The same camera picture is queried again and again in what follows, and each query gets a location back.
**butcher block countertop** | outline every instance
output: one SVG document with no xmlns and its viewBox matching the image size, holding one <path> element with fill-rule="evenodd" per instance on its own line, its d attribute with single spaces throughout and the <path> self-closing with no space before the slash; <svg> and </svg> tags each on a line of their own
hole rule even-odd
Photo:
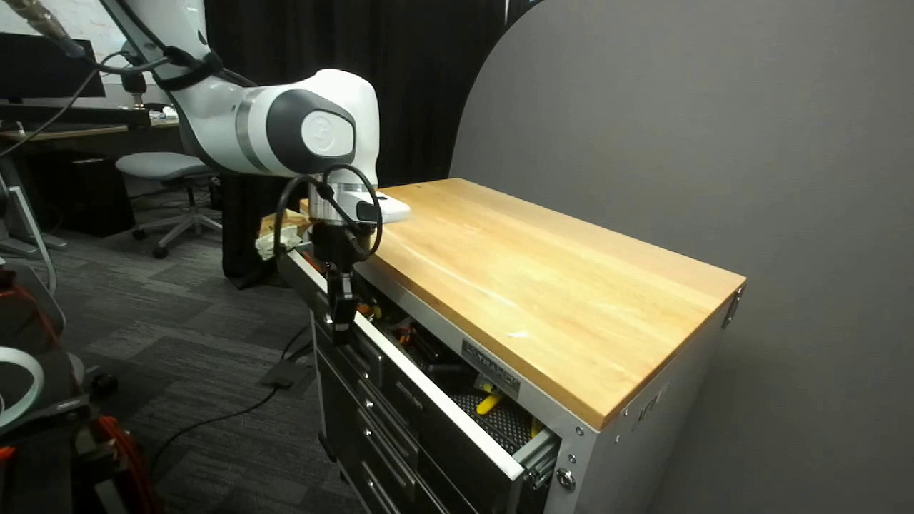
<svg viewBox="0 0 914 514">
<path fill-rule="evenodd" d="M 604 429 L 746 276 L 484 189 L 385 189 L 411 218 L 382 229 L 381 272 Z"/>
</svg>

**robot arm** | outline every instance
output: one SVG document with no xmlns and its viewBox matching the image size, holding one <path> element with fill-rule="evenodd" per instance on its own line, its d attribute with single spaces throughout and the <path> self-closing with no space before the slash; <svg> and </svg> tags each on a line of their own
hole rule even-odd
<svg viewBox="0 0 914 514">
<path fill-rule="evenodd" d="M 7 0 L 52 39 L 70 39 L 40 0 Z M 182 0 L 101 0 L 127 34 L 135 56 L 182 119 L 194 153 L 221 172 L 308 178 L 315 258 L 329 276 L 331 326 L 347 333 L 355 316 L 351 266 L 372 235 L 408 209 L 381 196 L 375 159 L 381 115 L 369 81 L 317 72 L 301 83 L 251 86 L 225 72 L 202 28 L 182 16 Z"/>
</svg>

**gray wall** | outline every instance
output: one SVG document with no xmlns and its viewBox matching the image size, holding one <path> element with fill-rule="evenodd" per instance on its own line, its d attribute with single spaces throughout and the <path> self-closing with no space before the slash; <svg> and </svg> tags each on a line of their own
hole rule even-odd
<svg viewBox="0 0 914 514">
<path fill-rule="evenodd" d="M 914 510 L 914 2 L 547 0 L 451 175 L 752 276 L 655 510 Z"/>
</svg>

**open drawer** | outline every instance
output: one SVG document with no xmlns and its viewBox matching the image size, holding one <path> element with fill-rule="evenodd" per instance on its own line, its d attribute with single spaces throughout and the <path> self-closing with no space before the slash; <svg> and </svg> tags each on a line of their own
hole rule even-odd
<svg viewBox="0 0 914 514">
<path fill-rule="evenodd" d="M 475 368 L 429 368 L 367 316 L 315 339 L 322 442 L 372 510 L 542 510 L 559 440 L 511 400 L 475 413 Z"/>
</svg>

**office chair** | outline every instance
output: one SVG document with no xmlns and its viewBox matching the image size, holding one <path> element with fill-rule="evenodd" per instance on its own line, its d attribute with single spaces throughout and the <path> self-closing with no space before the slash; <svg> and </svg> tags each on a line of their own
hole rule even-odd
<svg viewBox="0 0 914 514">
<path fill-rule="evenodd" d="M 165 235 L 154 242 L 152 258 L 165 258 L 170 246 L 185 232 L 224 232 L 224 222 L 217 222 L 198 206 L 194 186 L 215 181 L 215 172 L 202 159 L 181 152 L 137 152 L 120 158 L 114 169 L 137 181 L 157 181 L 165 189 L 182 189 L 190 195 L 190 206 L 182 209 L 182 215 L 135 229 L 137 239 L 144 239 L 150 232 L 165 229 Z"/>
</svg>

